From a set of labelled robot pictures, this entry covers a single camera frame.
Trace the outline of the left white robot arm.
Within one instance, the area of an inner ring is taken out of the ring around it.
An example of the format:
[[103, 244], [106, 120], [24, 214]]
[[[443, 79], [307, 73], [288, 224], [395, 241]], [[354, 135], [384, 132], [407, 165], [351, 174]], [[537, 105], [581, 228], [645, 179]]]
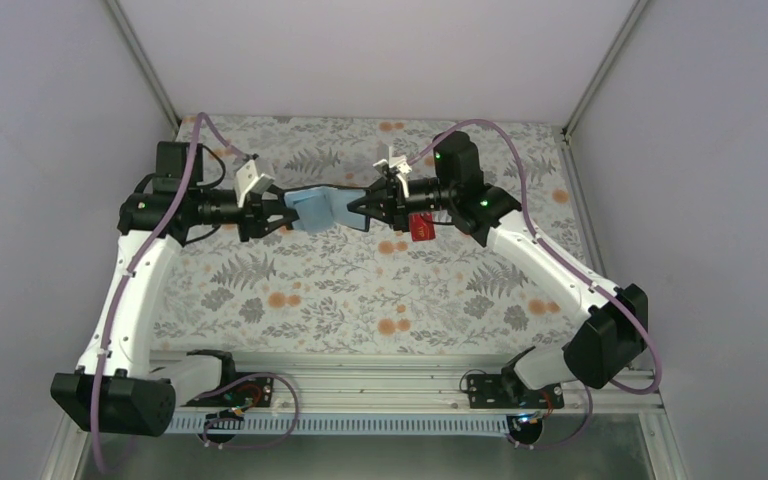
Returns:
[[241, 241], [263, 238], [297, 219], [279, 200], [274, 170], [248, 155], [233, 186], [203, 180], [208, 147], [161, 141], [154, 172], [121, 205], [117, 263], [97, 327], [75, 370], [55, 374], [53, 400], [82, 430], [157, 437], [179, 406], [202, 395], [215, 405], [238, 391], [230, 353], [201, 349], [171, 367], [150, 365], [151, 326], [173, 264], [191, 228], [233, 225]]

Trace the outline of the black leather card holder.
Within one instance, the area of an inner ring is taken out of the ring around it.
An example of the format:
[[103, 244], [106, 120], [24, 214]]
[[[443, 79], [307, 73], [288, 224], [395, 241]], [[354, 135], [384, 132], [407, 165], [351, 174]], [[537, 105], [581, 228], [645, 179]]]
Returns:
[[291, 225], [294, 230], [318, 234], [341, 225], [357, 231], [367, 232], [370, 219], [351, 212], [348, 205], [366, 195], [360, 188], [336, 185], [315, 185], [301, 189], [287, 190], [283, 195], [284, 205], [298, 216]]

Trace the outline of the red credit card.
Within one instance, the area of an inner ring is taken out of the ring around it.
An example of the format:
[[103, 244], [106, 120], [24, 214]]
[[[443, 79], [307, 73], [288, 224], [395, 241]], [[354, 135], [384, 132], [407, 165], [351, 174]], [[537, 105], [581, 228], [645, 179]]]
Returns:
[[409, 230], [413, 242], [431, 241], [436, 238], [435, 224], [431, 213], [410, 214]]

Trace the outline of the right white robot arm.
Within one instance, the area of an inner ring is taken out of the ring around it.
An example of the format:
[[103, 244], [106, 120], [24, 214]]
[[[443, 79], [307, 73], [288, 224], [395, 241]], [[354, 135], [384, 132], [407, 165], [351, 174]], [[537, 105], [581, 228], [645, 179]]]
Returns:
[[412, 215], [446, 211], [454, 226], [510, 261], [576, 326], [562, 346], [531, 347], [508, 365], [504, 399], [525, 407], [551, 384], [577, 380], [600, 389], [647, 347], [648, 297], [637, 285], [621, 288], [589, 270], [539, 229], [524, 202], [486, 182], [479, 149], [462, 131], [434, 141], [435, 175], [410, 180], [404, 158], [381, 160], [382, 176], [348, 210], [409, 230]]

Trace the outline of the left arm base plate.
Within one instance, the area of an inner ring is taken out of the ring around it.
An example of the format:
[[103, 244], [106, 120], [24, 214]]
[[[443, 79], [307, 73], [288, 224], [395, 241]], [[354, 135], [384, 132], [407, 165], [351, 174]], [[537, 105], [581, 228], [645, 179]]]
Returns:
[[264, 374], [238, 373], [230, 389], [207, 397], [197, 397], [185, 407], [204, 408], [266, 408], [271, 405], [275, 379]]

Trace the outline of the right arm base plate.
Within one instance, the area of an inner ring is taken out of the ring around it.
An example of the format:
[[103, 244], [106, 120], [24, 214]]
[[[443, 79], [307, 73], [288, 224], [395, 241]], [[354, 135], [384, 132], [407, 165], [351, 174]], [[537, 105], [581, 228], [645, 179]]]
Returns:
[[531, 390], [513, 373], [468, 370], [458, 388], [472, 409], [558, 409], [565, 405], [559, 384]]

